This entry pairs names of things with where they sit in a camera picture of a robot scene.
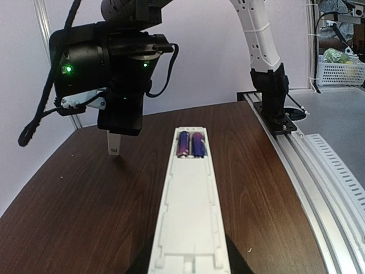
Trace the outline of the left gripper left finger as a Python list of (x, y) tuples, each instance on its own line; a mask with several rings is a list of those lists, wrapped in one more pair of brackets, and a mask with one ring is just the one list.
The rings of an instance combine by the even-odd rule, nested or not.
[(129, 268), (131, 274), (147, 274), (151, 253), (145, 252), (137, 256)]

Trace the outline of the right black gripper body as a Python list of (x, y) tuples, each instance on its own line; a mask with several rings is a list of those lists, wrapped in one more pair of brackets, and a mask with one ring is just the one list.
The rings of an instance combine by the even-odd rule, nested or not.
[(113, 134), (138, 136), (143, 126), (143, 96), (106, 90), (106, 107), (99, 110), (98, 129)]

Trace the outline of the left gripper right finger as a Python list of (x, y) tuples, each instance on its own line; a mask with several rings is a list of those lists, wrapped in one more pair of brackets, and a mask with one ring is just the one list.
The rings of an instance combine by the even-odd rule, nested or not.
[(225, 234), (231, 274), (254, 274), (229, 235)]

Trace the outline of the white remote back cover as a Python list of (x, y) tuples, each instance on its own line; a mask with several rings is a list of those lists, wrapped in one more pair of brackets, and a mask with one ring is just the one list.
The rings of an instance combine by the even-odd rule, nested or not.
[(112, 156), (120, 155), (121, 135), (107, 131), (108, 153)]

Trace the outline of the white remote control body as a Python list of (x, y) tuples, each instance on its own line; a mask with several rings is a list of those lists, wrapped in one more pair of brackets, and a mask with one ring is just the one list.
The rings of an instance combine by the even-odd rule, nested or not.
[[(201, 134), (204, 156), (181, 156), (182, 132)], [(228, 248), (208, 133), (175, 128), (148, 273), (230, 273)]]

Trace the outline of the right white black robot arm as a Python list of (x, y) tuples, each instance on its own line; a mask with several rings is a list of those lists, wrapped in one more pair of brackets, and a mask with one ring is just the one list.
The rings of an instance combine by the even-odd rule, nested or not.
[[(162, 22), (167, 1), (103, 1), (103, 21), (58, 30), (49, 39), (56, 63), (55, 106), (61, 116), (99, 111), (97, 125), (113, 134), (137, 136), (143, 124), (143, 100), (151, 93), (159, 58), (179, 47), (162, 34), (149, 34)], [(255, 104), (273, 135), (295, 126), (284, 104), (289, 80), (274, 45), (264, 1), (233, 1), (250, 48), (251, 78), (262, 100)]]

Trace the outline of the purple battery left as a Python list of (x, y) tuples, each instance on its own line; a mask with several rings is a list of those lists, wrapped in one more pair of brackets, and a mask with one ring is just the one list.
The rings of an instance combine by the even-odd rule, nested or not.
[(190, 133), (182, 131), (179, 133), (177, 144), (177, 156), (179, 158), (189, 156), (190, 154)]

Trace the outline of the purple battery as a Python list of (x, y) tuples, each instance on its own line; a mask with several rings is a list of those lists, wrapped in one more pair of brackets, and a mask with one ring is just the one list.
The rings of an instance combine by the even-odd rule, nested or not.
[(192, 155), (195, 158), (204, 158), (205, 156), (205, 138), (200, 132), (192, 135)]
[(177, 156), (179, 158), (189, 156), (190, 154), (190, 133), (182, 131), (179, 133), (177, 144)]

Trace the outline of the purple battery right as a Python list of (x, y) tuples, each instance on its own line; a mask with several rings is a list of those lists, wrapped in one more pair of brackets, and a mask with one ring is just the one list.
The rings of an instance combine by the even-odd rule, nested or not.
[(205, 138), (200, 132), (192, 135), (192, 155), (195, 158), (204, 158), (205, 156)]

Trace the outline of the white plastic basket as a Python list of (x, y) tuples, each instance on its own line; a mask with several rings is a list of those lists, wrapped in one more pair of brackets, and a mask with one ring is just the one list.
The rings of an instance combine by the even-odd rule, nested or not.
[(364, 63), (320, 63), (317, 85), (361, 86), (364, 83)]

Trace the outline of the aluminium front rail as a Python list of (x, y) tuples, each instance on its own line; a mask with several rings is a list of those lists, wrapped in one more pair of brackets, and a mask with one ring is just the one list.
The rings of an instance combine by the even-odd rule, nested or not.
[(340, 190), (338, 181), (309, 142), (297, 131), (273, 136), (253, 103), (261, 102), (256, 92), (238, 92), (263, 125), (281, 159), (312, 227), (328, 273), (364, 273), (364, 215)]

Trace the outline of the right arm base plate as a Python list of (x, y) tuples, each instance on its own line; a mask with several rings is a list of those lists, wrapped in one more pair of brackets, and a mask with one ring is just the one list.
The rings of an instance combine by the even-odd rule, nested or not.
[(254, 109), (258, 112), (265, 126), (273, 136), (287, 135), (297, 131), (296, 125), (287, 115), (282, 115), (279, 118), (263, 112), (262, 102), (253, 103)]

